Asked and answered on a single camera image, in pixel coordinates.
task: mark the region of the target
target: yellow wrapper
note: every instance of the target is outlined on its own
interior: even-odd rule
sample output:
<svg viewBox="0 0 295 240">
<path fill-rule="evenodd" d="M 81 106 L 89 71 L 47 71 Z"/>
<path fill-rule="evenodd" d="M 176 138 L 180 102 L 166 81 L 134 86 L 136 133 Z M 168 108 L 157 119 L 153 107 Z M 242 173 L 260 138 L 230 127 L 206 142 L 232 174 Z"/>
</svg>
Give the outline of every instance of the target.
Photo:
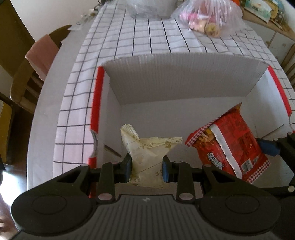
<svg viewBox="0 0 295 240">
<path fill-rule="evenodd" d="M 177 144 L 182 143 L 182 137 L 139 138 L 130 124 L 121 127 L 121 136 L 132 158 L 129 183 L 141 187 L 162 188 L 163 157 Z"/>
</svg>

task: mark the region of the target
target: white tablecloth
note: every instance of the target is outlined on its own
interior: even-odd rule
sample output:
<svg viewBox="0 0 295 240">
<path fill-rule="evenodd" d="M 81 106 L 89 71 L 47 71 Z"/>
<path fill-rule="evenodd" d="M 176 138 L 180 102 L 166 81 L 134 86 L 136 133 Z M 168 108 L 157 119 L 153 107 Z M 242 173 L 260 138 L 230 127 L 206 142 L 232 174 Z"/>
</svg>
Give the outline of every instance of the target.
<svg viewBox="0 0 295 240">
<path fill-rule="evenodd" d="M 274 69 L 295 111 L 295 93 L 286 74 L 252 28 L 226 38 L 209 38 L 175 19 L 133 19 L 121 0 L 107 2 L 89 30 L 65 89 L 56 132 L 53 177 L 87 163 L 92 153 L 94 143 L 89 128 L 97 67 L 123 56 L 167 52 L 222 53 L 264 61 Z M 295 123 L 294 114 L 290 123 Z"/>
</svg>

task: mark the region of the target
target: ribbed gray panel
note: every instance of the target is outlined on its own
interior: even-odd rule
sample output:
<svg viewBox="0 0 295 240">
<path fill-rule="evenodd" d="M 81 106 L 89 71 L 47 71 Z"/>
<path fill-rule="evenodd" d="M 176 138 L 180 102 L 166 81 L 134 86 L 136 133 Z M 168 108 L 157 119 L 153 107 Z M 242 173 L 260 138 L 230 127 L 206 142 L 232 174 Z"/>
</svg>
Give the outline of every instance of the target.
<svg viewBox="0 0 295 240">
<path fill-rule="evenodd" d="M 37 237 L 19 233 L 14 240 L 275 240 L 271 232 L 241 237 L 208 225 L 193 205 L 181 204 L 172 195 L 123 195 L 114 204 L 98 207 L 93 217 L 71 233 Z"/>
</svg>

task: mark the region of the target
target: wooden floor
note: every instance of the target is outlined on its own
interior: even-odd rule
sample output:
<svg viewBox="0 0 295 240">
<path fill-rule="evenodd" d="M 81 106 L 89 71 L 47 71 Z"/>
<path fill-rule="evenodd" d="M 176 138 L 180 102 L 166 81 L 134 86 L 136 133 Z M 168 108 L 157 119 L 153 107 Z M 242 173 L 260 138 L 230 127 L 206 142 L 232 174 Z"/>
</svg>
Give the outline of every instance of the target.
<svg viewBox="0 0 295 240">
<path fill-rule="evenodd" d="M 27 190 L 27 151 L 33 115 L 22 108 L 14 116 L 3 182 L 0 186 L 0 240 L 10 239 L 17 229 L 10 216 L 13 201 Z"/>
</svg>

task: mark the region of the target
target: pink towel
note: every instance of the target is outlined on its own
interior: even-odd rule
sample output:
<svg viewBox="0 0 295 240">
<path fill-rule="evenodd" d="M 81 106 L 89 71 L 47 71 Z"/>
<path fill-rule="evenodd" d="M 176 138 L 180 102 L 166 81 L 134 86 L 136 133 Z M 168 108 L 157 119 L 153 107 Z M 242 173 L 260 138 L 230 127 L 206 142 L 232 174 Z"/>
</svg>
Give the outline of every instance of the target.
<svg viewBox="0 0 295 240">
<path fill-rule="evenodd" d="M 49 35 L 45 35 L 34 43 L 25 57 L 44 81 L 57 52 L 56 44 Z"/>
</svg>

